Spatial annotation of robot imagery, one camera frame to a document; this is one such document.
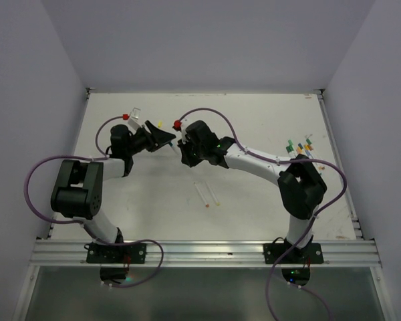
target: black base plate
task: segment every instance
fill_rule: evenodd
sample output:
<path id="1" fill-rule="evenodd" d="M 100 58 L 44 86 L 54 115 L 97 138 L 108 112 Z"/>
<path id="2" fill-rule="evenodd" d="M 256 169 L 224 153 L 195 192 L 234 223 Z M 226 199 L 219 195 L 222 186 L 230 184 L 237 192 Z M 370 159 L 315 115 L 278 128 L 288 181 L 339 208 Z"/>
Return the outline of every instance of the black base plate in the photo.
<path id="1" fill-rule="evenodd" d="M 127 246 L 111 246 L 89 243 L 85 245 L 85 248 L 88 250 L 86 263 L 124 263 L 125 258 L 130 257 L 131 264 L 144 264 L 147 245 L 139 243 Z"/>
<path id="2" fill-rule="evenodd" d="M 263 255 L 265 256 L 266 264 L 274 264 L 276 259 L 288 249 L 287 243 L 266 243 L 263 244 Z M 311 264 L 322 264 L 323 256 L 321 244 L 310 243 L 303 254 L 296 254 L 296 251 L 291 251 L 285 256 L 280 264 L 304 264 L 310 257 Z"/>

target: white table surface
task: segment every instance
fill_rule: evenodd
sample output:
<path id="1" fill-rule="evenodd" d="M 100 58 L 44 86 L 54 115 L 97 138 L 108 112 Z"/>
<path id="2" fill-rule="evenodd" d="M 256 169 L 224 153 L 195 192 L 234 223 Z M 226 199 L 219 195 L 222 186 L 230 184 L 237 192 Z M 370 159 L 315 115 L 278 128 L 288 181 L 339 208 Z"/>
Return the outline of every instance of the white table surface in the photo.
<path id="1" fill-rule="evenodd" d="M 317 97 L 305 94 L 91 94 L 75 154 L 100 156 L 94 144 L 98 127 L 134 107 L 141 109 L 140 121 L 150 120 L 154 125 L 162 121 L 162 129 L 171 132 L 174 120 L 187 110 L 214 108 L 231 120 L 239 140 L 251 148 L 287 156 L 289 139 L 297 144 L 310 135 L 317 156 L 336 163 Z M 218 137 L 231 135 L 225 122 L 213 113 L 197 112 L 190 119 L 204 120 Z M 103 129 L 103 149 L 110 145 L 110 128 L 119 123 L 125 122 L 118 120 Z M 326 202 L 342 185 L 332 169 L 322 173 L 328 186 Z M 214 205 L 203 180 L 215 191 L 220 206 Z M 200 182 L 209 208 L 203 205 L 194 181 Z M 285 237 L 289 223 L 276 186 L 206 161 L 189 169 L 169 146 L 135 155 L 128 177 L 104 182 L 102 209 L 126 239 L 271 240 Z M 356 238 L 345 198 L 319 216 L 313 233 L 316 240 Z M 88 236 L 76 225 L 56 225 L 52 238 Z"/>

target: small object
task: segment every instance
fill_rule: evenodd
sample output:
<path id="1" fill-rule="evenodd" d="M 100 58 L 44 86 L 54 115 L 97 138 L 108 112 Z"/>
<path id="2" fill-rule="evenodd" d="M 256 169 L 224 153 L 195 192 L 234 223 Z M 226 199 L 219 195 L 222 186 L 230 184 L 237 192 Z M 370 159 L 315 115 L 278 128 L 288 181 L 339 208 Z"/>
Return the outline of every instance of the small object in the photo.
<path id="1" fill-rule="evenodd" d="M 294 148 L 293 148 L 293 145 L 289 145 L 289 149 L 290 149 L 290 151 L 291 151 L 292 157 L 293 157 L 293 158 L 296 158 L 296 157 L 297 157 L 297 153 L 295 152 L 295 150 L 294 150 Z"/>
<path id="2" fill-rule="evenodd" d="M 309 157 L 310 159 L 313 159 L 312 154 L 307 149 L 305 149 L 305 153 L 306 153 L 307 157 Z"/>
<path id="3" fill-rule="evenodd" d="M 141 109 L 133 108 L 130 113 L 130 117 L 138 120 L 140 118 L 140 114 L 141 114 Z"/>
<path id="4" fill-rule="evenodd" d="M 205 196 L 202 194 L 202 191 L 200 190 L 199 186 L 196 183 L 193 183 L 194 187 L 196 187 L 196 190 L 198 191 L 198 194 L 200 198 L 202 199 L 202 202 L 205 204 L 205 207 L 209 207 L 209 204 L 207 202 L 207 199 L 205 199 Z"/>
<path id="5" fill-rule="evenodd" d="M 216 206 L 220 206 L 220 201 L 219 201 L 219 199 L 217 198 L 217 196 L 215 195 L 215 193 L 214 193 L 213 189 L 211 188 L 211 186 L 208 184 L 208 182 L 205 182 L 205 185 L 207 186 L 207 189 L 208 189 L 209 193 L 210 193 L 211 196 L 213 197 L 213 200 L 214 200 L 214 202 L 215 202 L 215 205 L 216 205 Z"/>
<path id="6" fill-rule="evenodd" d="M 177 132 L 181 131 L 181 121 L 180 120 L 177 119 L 176 121 L 174 121 L 173 129 L 175 129 Z"/>

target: robotic arm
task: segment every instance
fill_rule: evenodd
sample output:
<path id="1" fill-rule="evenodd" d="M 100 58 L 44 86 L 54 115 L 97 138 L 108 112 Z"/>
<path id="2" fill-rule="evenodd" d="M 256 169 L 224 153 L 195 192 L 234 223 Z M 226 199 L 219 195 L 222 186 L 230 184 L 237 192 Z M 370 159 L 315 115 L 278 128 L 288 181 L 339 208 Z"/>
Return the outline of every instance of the robotic arm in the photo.
<path id="1" fill-rule="evenodd" d="M 126 125 L 114 126 L 110 158 L 90 163 L 64 160 L 53 188 L 51 208 L 64 217 L 83 222 L 87 230 L 102 241 L 122 243 L 122 233 L 101 210 L 102 182 L 128 176 L 135 154 L 144 149 L 154 152 L 176 138 L 149 121 L 145 125 L 148 131 L 144 126 L 138 126 L 134 134 Z"/>
<path id="2" fill-rule="evenodd" d="M 193 167 L 202 161 L 226 169 L 238 169 L 266 179 L 279 187 L 285 209 L 291 215 L 289 230 L 284 241 L 287 247 L 293 245 L 306 230 L 313 211 L 322 202 L 327 186 L 311 163 L 280 164 L 289 157 L 266 154 L 249 149 L 255 154 L 277 160 L 277 164 L 255 158 L 241 150 L 234 138 L 218 139 L 202 120 L 191 122 L 187 118 L 174 123 L 174 129 L 181 132 L 178 147 L 182 163 Z M 307 158 L 299 154 L 296 159 Z M 297 245 L 302 256 L 312 241 L 311 231 Z"/>

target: gray wall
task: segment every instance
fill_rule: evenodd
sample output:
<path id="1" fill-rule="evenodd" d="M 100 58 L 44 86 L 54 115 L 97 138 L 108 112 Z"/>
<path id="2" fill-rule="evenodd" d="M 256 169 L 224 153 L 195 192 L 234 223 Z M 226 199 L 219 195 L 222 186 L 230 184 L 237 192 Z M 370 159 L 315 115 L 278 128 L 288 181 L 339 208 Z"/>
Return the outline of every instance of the gray wall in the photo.
<path id="1" fill-rule="evenodd" d="M 401 0 L 377 0 L 325 95 L 352 197 L 401 317 Z"/>
<path id="2" fill-rule="evenodd" d="M 0 0 L 0 320 L 13 313 L 45 229 L 24 203 L 25 174 L 45 156 L 72 151 L 83 110 L 84 88 L 42 4 Z M 55 173 L 42 171 L 31 188 L 45 212 Z"/>
<path id="3" fill-rule="evenodd" d="M 325 88 L 374 0 L 43 0 L 80 78 L 111 91 Z"/>

